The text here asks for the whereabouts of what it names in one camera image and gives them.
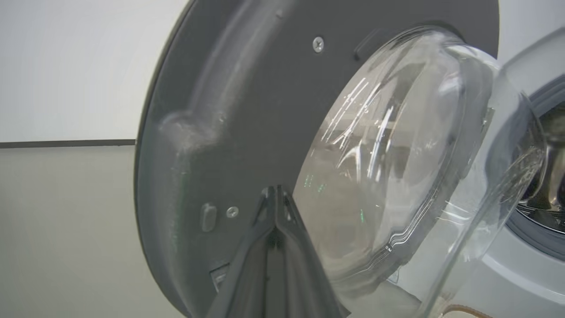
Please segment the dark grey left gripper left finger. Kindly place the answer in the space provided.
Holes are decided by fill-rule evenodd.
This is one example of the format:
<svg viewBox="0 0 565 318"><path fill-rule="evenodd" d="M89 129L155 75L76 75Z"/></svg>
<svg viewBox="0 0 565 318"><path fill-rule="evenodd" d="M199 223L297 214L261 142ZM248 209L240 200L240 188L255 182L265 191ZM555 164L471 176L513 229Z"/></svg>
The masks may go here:
<svg viewBox="0 0 565 318"><path fill-rule="evenodd" d="M264 318L267 261L275 229L276 190L262 190L246 231L206 318Z"/></svg>

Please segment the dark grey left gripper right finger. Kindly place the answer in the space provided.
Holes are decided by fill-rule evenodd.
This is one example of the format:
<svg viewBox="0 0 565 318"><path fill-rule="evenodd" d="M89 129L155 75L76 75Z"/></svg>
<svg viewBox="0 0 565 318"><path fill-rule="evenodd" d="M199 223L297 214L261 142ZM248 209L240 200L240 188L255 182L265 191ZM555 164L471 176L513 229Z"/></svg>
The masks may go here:
<svg viewBox="0 0 565 318"><path fill-rule="evenodd" d="M285 318L347 318L290 193L277 186L278 247L284 260Z"/></svg>

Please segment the round black glass washer door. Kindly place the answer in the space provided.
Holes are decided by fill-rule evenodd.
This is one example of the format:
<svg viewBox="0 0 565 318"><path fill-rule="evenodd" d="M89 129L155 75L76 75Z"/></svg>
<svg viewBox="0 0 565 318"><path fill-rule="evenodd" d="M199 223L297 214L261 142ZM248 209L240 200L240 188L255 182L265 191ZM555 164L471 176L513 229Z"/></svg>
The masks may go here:
<svg viewBox="0 0 565 318"><path fill-rule="evenodd" d="M264 318L285 318L277 186L347 318L434 228L486 135L498 0L191 0L136 145L136 221L172 306L206 318L275 188Z"/></svg>

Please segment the white front-load washing machine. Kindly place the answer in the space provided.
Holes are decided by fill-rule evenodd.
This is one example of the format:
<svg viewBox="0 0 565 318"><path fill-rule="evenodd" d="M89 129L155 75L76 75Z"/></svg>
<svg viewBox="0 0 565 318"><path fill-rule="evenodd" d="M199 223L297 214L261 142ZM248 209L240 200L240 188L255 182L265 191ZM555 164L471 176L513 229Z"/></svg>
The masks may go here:
<svg viewBox="0 0 565 318"><path fill-rule="evenodd" d="M507 221L545 162L530 96L565 74L565 23L501 19L482 145L410 261L375 292L380 318L439 318L450 305L491 318L565 318L565 261L520 239Z"/></svg>

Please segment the stainless steel washing machine drum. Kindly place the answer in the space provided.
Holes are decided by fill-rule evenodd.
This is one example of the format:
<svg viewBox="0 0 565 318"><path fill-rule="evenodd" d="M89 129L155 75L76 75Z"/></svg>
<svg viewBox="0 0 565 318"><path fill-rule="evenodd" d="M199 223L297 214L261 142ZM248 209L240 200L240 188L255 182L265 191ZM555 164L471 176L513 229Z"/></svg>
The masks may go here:
<svg viewBox="0 0 565 318"><path fill-rule="evenodd" d="M517 209L541 226L565 234L565 102L539 121L546 141L545 162Z"/></svg>

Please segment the white perforated laundry basket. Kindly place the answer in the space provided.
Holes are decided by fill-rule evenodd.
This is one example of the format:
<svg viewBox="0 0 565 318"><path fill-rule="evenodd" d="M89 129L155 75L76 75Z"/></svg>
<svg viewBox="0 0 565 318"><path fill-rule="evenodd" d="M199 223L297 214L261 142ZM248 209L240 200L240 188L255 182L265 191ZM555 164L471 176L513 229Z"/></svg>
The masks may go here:
<svg viewBox="0 0 565 318"><path fill-rule="evenodd" d="M450 305L439 318L491 318L482 312L462 305Z"/></svg>

